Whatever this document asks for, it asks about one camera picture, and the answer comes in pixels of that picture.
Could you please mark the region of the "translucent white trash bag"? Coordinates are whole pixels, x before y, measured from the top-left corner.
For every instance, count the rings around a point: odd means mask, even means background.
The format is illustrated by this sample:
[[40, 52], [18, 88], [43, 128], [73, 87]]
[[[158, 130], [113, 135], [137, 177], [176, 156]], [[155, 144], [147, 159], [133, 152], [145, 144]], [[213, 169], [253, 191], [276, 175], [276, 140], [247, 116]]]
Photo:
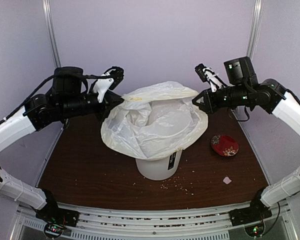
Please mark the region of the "translucent white trash bag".
[[101, 139], [116, 152], [147, 161], [185, 150], [208, 128], [208, 115], [192, 103], [198, 94], [175, 81], [132, 91], [102, 123]]

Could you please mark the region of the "white plastic trash bin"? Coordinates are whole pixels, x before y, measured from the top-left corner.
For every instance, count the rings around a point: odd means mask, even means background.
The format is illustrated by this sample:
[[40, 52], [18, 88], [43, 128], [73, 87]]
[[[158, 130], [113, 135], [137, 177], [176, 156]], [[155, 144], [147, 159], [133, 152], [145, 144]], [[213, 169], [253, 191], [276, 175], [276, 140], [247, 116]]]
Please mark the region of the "white plastic trash bin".
[[135, 159], [137, 169], [139, 173], [153, 181], [162, 181], [172, 177], [178, 170], [180, 159], [183, 150], [177, 150], [171, 155], [157, 159], [157, 160], [145, 160]]

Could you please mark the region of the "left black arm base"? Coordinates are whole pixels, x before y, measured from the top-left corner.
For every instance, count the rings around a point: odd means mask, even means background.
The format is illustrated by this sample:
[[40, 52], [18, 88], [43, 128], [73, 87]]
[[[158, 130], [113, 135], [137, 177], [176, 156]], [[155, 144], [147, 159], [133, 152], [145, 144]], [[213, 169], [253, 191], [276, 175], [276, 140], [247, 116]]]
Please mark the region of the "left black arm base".
[[46, 223], [59, 225], [61, 227], [76, 227], [80, 213], [75, 210], [60, 208], [49, 190], [43, 190], [45, 194], [45, 205], [42, 209], [35, 209], [36, 217]]

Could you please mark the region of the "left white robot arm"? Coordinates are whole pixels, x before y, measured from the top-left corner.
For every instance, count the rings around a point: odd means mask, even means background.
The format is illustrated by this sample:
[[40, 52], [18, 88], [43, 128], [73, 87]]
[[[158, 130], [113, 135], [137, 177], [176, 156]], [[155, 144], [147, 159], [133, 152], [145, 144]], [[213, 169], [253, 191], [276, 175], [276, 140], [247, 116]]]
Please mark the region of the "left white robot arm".
[[[74, 117], [97, 115], [103, 121], [123, 99], [113, 90], [124, 70], [113, 66], [102, 75], [85, 75], [82, 68], [58, 67], [15, 110], [0, 121], [0, 153], [7, 147], [52, 123], [67, 126]], [[53, 194], [30, 186], [0, 167], [0, 194], [42, 211], [51, 222], [62, 218]]]

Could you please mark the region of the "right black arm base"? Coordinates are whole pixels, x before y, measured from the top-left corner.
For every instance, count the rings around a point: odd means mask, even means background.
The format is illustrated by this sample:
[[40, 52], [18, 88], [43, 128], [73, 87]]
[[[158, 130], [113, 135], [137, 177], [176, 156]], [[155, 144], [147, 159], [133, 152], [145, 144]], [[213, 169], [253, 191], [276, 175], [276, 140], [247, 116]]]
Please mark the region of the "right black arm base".
[[261, 202], [261, 195], [262, 192], [259, 190], [248, 207], [236, 208], [229, 211], [229, 217], [233, 227], [262, 221], [272, 216], [270, 208]]

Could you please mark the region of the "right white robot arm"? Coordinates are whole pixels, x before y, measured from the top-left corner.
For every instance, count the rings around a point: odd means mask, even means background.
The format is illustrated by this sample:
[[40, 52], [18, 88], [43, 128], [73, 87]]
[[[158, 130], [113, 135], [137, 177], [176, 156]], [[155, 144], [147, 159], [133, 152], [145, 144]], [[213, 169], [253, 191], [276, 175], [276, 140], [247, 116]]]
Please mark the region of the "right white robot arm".
[[[200, 80], [210, 87], [200, 92], [192, 103], [206, 114], [222, 108], [261, 107], [287, 125], [300, 137], [300, 100], [277, 80], [268, 78], [259, 83], [248, 56], [223, 63], [229, 83], [210, 68], [200, 63], [194, 70]], [[300, 192], [300, 166], [276, 183], [259, 190], [246, 210], [249, 220], [258, 220], [266, 209]]]

